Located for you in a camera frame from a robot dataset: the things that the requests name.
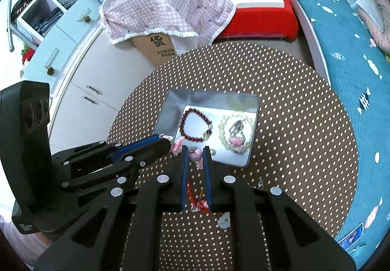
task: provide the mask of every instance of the light blue drawer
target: light blue drawer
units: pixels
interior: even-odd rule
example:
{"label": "light blue drawer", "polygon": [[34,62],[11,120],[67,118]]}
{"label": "light blue drawer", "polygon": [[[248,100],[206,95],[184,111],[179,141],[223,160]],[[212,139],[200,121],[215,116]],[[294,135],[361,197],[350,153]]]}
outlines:
{"label": "light blue drawer", "polygon": [[[30,81],[46,82],[52,89],[69,55],[76,43],[53,26],[35,51],[29,65],[25,68],[23,78]],[[47,67],[54,68],[54,75],[47,74]]]}
{"label": "light blue drawer", "polygon": [[[56,23],[75,42],[79,42],[91,25],[97,21],[100,3],[97,0],[78,0]],[[90,17],[89,23],[83,17]]]}

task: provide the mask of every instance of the pink checkered cloth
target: pink checkered cloth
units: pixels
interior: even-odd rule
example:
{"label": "pink checkered cloth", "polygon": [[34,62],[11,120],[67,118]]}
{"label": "pink checkered cloth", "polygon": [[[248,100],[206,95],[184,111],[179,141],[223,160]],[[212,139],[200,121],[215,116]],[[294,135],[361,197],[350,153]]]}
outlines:
{"label": "pink checkered cloth", "polygon": [[230,0],[105,0],[101,22],[112,44],[151,33],[199,36],[198,47],[210,45],[235,13]]}

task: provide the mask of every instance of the teal bedspread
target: teal bedspread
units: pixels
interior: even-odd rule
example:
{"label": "teal bedspread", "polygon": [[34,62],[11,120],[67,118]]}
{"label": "teal bedspread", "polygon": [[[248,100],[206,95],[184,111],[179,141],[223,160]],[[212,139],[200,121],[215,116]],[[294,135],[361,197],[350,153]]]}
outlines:
{"label": "teal bedspread", "polygon": [[312,22],[330,82],[355,133],[357,189],[335,240],[363,223],[363,236],[347,250],[361,268],[390,226],[390,64],[345,0],[298,2]]}

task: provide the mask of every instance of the cardboard box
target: cardboard box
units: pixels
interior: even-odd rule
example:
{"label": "cardboard box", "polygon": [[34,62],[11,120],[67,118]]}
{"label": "cardboard box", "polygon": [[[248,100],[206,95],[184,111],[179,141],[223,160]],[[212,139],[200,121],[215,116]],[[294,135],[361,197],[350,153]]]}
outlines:
{"label": "cardboard box", "polygon": [[166,34],[138,36],[130,40],[155,67],[177,56],[172,40]]}

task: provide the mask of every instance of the round table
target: round table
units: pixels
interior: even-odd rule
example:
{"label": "round table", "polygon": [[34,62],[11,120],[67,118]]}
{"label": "round table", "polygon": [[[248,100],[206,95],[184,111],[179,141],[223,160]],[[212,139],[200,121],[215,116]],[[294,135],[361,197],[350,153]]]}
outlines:
{"label": "round table", "polygon": [[[266,46],[226,42],[193,50],[149,75],[122,106],[108,142],[129,144],[153,134],[170,89],[258,94],[252,155],[246,168],[230,167],[256,187],[281,187],[332,237],[351,206],[358,153],[350,119],[338,96],[301,60]],[[136,187],[163,172],[170,154],[140,171]],[[196,197],[203,173],[190,164]],[[161,270],[231,270],[231,228],[218,227],[219,214],[164,213]]]}

